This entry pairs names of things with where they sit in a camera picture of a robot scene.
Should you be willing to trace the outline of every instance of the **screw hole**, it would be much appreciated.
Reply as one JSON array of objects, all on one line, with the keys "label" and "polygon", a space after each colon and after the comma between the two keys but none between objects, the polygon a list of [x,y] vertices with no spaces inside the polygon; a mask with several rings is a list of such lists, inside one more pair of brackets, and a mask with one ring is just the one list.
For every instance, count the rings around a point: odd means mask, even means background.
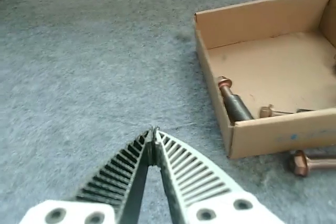
[{"label": "screw hole", "polygon": [[66,211],[65,211],[64,208],[56,208],[56,209],[50,211],[47,214],[47,216],[45,218],[45,221],[48,224],[59,223],[59,222],[61,222],[64,219],[65,214],[66,214]]},{"label": "screw hole", "polygon": [[252,203],[250,201],[244,200],[244,199],[238,199],[233,203],[234,207],[237,210],[247,210],[251,209],[253,207]]},{"label": "screw hole", "polygon": [[85,219],[85,224],[102,224],[105,215],[102,212],[94,212]]},{"label": "screw hole", "polygon": [[211,209],[203,208],[203,209],[200,209],[197,212],[197,218],[199,220],[212,220],[212,219],[216,218],[216,214]]}]

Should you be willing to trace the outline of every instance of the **bolt head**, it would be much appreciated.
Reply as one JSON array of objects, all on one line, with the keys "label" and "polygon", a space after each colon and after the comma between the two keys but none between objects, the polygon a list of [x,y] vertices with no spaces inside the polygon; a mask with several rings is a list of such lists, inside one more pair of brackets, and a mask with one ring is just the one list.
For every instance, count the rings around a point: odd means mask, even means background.
[{"label": "bolt head", "polygon": [[217,81],[218,81],[218,86],[219,87],[228,86],[229,88],[231,88],[231,86],[232,86],[232,81],[229,78],[226,78],[224,76],[218,77]]},{"label": "bolt head", "polygon": [[307,156],[303,151],[296,151],[291,158],[289,165],[295,175],[306,177],[309,173]]},{"label": "bolt head", "polygon": [[273,105],[263,106],[259,110],[260,118],[270,118],[273,114]]}]

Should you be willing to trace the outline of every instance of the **gripper jaw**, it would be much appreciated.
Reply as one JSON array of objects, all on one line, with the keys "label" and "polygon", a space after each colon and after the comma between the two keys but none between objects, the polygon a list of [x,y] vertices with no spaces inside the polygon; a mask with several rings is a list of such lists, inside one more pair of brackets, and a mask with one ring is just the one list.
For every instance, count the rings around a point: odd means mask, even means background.
[{"label": "gripper jaw", "polygon": [[77,201],[112,206],[116,223],[137,223],[146,182],[153,130],[119,150],[76,195]]},{"label": "gripper jaw", "polygon": [[173,223],[187,224],[192,204],[243,189],[207,157],[162,131],[155,133],[157,165]]}]

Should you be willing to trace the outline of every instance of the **open cardboard box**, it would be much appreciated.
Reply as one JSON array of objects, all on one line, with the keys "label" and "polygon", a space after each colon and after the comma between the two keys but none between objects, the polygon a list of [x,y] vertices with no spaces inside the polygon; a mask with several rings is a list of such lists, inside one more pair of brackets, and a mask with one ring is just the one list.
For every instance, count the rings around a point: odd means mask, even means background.
[{"label": "open cardboard box", "polygon": [[[259,0],[195,14],[197,53],[231,158],[336,144],[336,0]],[[217,78],[255,120],[231,122]],[[316,111],[258,118],[261,106]]]}]

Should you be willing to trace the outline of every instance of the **gray carpet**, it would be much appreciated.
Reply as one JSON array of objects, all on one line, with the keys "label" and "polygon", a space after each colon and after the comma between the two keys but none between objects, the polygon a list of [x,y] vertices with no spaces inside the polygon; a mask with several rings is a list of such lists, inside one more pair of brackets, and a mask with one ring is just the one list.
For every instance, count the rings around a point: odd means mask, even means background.
[{"label": "gray carpet", "polygon": [[[336,173],[300,179],[285,170],[287,154],[225,156],[192,20],[245,1],[0,0],[1,223],[73,196],[151,125],[210,157],[283,221],[335,223]],[[171,223],[157,168],[139,223]]]}]

